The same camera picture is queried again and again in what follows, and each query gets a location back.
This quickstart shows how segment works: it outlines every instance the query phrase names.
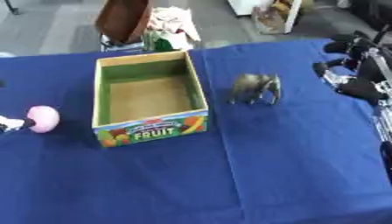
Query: blue tablecloth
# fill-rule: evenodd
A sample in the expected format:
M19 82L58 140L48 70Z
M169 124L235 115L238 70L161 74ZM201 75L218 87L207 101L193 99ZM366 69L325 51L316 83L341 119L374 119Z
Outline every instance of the blue tablecloth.
M392 191L371 108L312 72L327 40L191 51L209 131L99 150L95 60L86 53L0 59L0 115L34 105L60 126L0 136L0 223L390 223ZM275 107L226 104L240 73L278 73Z

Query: floor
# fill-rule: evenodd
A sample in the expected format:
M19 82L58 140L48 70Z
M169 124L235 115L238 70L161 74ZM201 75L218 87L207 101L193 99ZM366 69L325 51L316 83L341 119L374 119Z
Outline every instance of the floor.
M0 3L0 52L16 55L99 51L94 21L105 0L11 0L22 14L11 15ZM318 0L293 33L262 35L249 17L237 17L227 0L152 0L155 7L190 8L202 38L201 47L247 42L328 38L335 33L375 32L334 0Z

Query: metal stand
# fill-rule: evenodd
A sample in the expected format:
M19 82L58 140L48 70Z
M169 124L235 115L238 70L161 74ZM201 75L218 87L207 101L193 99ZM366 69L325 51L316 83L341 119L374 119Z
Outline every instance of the metal stand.
M8 9L10 10L10 12L14 15L19 15L19 9L18 8L14 8L12 6L12 4L10 3L10 0L4 0L5 4L7 5Z

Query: pink ball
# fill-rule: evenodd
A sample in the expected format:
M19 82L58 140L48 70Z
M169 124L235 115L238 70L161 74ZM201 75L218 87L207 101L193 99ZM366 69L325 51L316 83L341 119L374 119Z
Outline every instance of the pink ball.
M32 119L36 124L30 129L36 133L46 133L54 128L60 122L60 115L57 110L47 106L37 106L30 108L27 117Z

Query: fruit box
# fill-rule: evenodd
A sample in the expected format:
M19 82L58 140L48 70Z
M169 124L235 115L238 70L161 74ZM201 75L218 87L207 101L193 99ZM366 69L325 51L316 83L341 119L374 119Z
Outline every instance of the fruit box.
M207 130L208 106L187 52L98 59L93 129L103 147Z

